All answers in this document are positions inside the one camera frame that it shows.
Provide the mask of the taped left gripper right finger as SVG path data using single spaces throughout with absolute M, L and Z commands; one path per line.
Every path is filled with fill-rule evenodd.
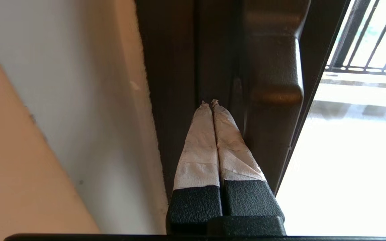
M 213 122 L 223 186 L 224 211 L 229 216 L 284 214 L 230 112 L 213 99 Z

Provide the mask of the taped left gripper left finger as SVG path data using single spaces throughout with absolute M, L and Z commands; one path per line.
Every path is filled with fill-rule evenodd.
M 166 215 L 169 235 L 204 235 L 222 217 L 219 160 L 209 104 L 195 111 L 178 160 Z

